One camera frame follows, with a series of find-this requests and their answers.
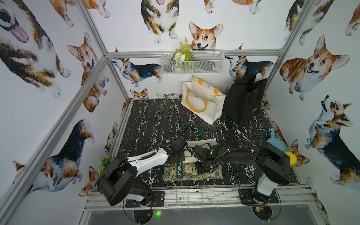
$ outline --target wire basket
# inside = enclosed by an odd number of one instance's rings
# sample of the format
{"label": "wire basket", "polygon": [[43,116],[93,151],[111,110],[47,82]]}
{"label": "wire basket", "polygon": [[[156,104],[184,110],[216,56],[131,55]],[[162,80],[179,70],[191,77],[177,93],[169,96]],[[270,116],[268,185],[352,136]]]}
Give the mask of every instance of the wire basket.
{"label": "wire basket", "polygon": [[224,53],[222,50],[193,50],[194,61],[175,61],[175,50],[161,51],[165,74],[221,73]]}

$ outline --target black shopping bag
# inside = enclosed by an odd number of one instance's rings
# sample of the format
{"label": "black shopping bag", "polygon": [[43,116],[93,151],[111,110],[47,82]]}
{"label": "black shopping bag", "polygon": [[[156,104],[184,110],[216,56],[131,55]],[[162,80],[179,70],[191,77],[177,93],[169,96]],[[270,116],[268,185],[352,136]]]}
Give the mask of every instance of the black shopping bag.
{"label": "black shopping bag", "polygon": [[256,75],[238,78],[226,95],[222,113],[238,125],[249,120],[259,111],[267,78],[257,82],[255,78]]}

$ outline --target corgi tongue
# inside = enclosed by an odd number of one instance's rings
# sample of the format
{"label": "corgi tongue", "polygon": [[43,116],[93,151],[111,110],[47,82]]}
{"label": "corgi tongue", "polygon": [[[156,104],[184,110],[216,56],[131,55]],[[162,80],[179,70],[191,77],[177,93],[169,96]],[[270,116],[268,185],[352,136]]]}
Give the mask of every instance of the corgi tongue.
{"label": "corgi tongue", "polygon": [[29,36],[27,36],[26,32],[19,25],[11,28],[10,32],[21,42],[26,43],[29,40]]}

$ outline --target black marble surface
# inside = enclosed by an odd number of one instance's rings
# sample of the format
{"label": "black marble surface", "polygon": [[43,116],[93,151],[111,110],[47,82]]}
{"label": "black marble surface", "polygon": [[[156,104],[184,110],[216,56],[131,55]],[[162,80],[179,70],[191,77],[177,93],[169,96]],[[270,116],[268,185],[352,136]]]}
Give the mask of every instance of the black marble surface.
{"label": "black marble surface", "polygon": [[[228,147],[256,146],[270,138],[270,124],[262,108],[258,115],[241,126],[224,115],[210,126],[182,106],[181,99],[134,100],[118,154],[128,157],[151,151],[157,142],[174,138],[180,126],[188,121],[198,124],[206,139],[216,138],[217,144]],[[193,127],[188,128],[183,137],[188,141],[199,140]],[[227,164],[222,166],[223,179],[165,182],[163,171],[163,166],[154,167],[137,180],[150,187],[249,185],[262,175],[262,171],[253,165]],[[295,176],[291,178],[291,183],[298,183]]]}

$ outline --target canvas tote bag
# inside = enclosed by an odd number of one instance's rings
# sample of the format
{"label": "canvas tote bag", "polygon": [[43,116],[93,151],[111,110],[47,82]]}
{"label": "canvas tote bag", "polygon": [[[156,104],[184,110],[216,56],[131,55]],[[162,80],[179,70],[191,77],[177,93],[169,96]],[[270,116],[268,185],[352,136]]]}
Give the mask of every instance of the canvas tote bag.
{"label": "canvas tote bag", "polygon": [[223,93],[201,79],[183,83],[181,104],[210,125],[221,116],[224,100]]}

